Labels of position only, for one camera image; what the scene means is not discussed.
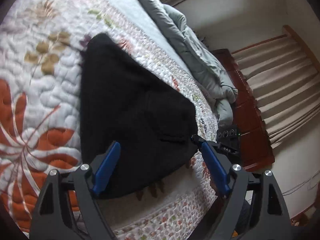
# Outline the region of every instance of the white quilt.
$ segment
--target white quilt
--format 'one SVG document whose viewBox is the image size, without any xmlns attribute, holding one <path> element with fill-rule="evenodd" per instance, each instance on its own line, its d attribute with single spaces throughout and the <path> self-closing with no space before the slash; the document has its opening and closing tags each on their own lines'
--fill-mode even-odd
<svg viewBox="0 0 320 240">
<path fill-rule="evenodd" d="M 101 32 L 193 102 L 198 134 L 215 138 L 207 101 L 136 0 L 17 0 L 0 26 L 0 198 L 26 234 L 48 172 L 81 164 L 79 51 Z M 181 240 L 214 198 L 198 152 L 161 183 L 99 205 L 118 239 Z"/>
</svg>

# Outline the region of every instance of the bedspread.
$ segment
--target bedspread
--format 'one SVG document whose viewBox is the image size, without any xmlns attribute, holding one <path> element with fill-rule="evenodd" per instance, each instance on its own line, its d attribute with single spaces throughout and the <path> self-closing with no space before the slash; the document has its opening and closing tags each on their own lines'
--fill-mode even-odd
<svg viewBox="0 0 320 240">
<path fill-rule="evenodd" d="M 79 52 L 101 32 L 188 98 L 198 134 L 215 138 L 216 118 L 181 59 L 112 0 L 16 0 L 0 26 L 0 197 L 26 234 L 49 171 L 70 172 L 82 163 Z M 99 205 L 118 239 L 186 239 L 214 198 L 198 152 L 188 168 Z M 83 228 L 72 191 L 70 199 Z"/>
</svg>

